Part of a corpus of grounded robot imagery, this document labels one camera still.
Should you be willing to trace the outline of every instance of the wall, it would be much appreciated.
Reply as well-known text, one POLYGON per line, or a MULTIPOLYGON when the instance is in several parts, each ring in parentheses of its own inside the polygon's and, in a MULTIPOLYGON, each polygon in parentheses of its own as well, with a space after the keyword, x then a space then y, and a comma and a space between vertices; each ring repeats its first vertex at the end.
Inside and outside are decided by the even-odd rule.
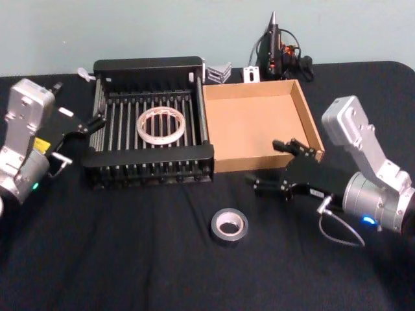
POLYGON ((415 68, 413 0, 0 0, 0 76, 90 71, 103 58, 198 55, 242 67, 273 10, 315 63, 415 68))

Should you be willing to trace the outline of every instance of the black cable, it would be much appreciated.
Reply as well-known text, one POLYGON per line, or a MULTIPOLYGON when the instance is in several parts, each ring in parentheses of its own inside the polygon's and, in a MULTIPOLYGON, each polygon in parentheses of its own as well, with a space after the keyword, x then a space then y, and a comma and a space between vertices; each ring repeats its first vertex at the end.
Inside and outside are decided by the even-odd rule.
POLYGON ((294 40, 296 41, 296 44, 298 46, 298 68, 300 68, 301 73, 303 74, 304 78, 306 79, 306 81, 310 82, 314 80, 314 74, 310 73, 310 75, 308 75, 303 67, 300 65, 300 60, 301 60, 301 47, 300 47, 300 43, 298 42, 296 36, 291 32, 288 31, 287 29, 280 29, 280 31, 282 32, 286 32, 287 34, 289 34, 290 36, 292 36, 294 38, 294 40))
POLYGON ((280 29, 280 31, 281 32, 286 32, 287 34, 289 34, 290 36, 292 36, 294 38, 294 40, 297 44, 297 47, 298 47, 298 59, 300 59, 301 58, 301 47, 300 47, 300 43, 298 42, 296 36, 291 31, 288 31, 287 29, 280 29))
POLYGON ((252 57, 254 56, 254 51, 257 52, 257 56, 258 56, 258 47, 259 44, 262 42, 262 40, 264 40, 264 38, 267 36, 268 32, 264 33, 254 44, 254 46, 252 47, 252 51, 251 51, 251 55, 249 56, 249 62, 248 62, 248 67, 251 66, 251 62, 252 62, 252 57))
MULTIPOLYGON (((297 37, 289 30, 287 29, 280 29, 281 32, 286 32, 287 34, 289 34, 290 36, 292 36, 292 38, 295 40, 297 47, 294 48, 294 50, 298 49, 298 55, 297 55, 297 59, 298 59, 298 68, 300 69, 302 75, 304 76, 304 78, 306 79, 306 81, 310 82, 314 80, 314 74, 310 73, 309 75, 304 71, 303 67, 300 64, 300 60, 301 60, 301 54, 302 54, 302 50, 301 50, 301 46, 300 46, 300 42, 298 42, 297 37)), ((252 58, 254 56, 254 51, 257 54, 257 58, 259 57, 259 45, 261 44, 261 42, 264 40, 264 38, 270 34, 269 32, 264 33, 254 44, 254 46, 252 47, 251 50, 251 55, 249 57, 249 62, 248 62, 248 67, 251 66, 251 62, 252 62, 252 58)))

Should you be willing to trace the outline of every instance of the table surface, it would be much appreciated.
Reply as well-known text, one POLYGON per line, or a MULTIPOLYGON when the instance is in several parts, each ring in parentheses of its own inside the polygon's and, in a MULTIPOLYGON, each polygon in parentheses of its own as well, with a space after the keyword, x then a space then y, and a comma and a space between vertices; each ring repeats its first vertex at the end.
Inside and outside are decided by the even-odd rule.
MULTIPOLYGON (((385 154, 415 176, 414 71, 395 62, 340 63, 316 65, 315 75, 301 85, 324 162, 357 169, 320 123, 334 98, 357 95, 385 154)), ((31 79, 63 82, 56 105, 90 117, 93 84, 75 75, 31 79)), ((18 80, 0 78, 0 115, 18 80)), ((234 71, 231 82, 240 81, 234 71)), ((2 140, 4 132, 2 122, 2 140)), ((366 248, 332 243, 318 230, 318 200, 256 197, 244 172, 217 174, 213 183, 93 191, 80 165, 85 146, 65 145, 74 163, 1 223, 1 310, 415 310, 413 240, 350 220, 366 248), (233 249, 208 231, 227 207, 249 221, 233 249)), ((329 221, 327 230, 338 231, 329 221)))

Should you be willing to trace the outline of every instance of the yellow label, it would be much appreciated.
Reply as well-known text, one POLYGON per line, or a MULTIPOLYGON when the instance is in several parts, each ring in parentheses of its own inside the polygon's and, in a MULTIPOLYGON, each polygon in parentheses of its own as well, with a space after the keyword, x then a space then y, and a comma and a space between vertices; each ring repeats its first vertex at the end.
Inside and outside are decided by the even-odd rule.
POLYGON ((50 146, 51 144, 48 143, 47 141, 44 141, 43 139, 40 139, 40 138, 34 139, 34 147, 43 154, 46 153, 46 151, 49 149, 50 146))

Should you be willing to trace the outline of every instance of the open cardboard box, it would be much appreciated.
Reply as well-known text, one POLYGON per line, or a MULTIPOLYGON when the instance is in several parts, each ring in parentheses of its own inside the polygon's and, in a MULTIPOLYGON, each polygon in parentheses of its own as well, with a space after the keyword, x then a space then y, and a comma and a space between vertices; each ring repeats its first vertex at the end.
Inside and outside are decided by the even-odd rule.
POLYGON ((215 148, 215 172, 284 167, 291 159, 272 141, 296 138, 324 147, 297 80, 204 86, 207 127, 215 148))

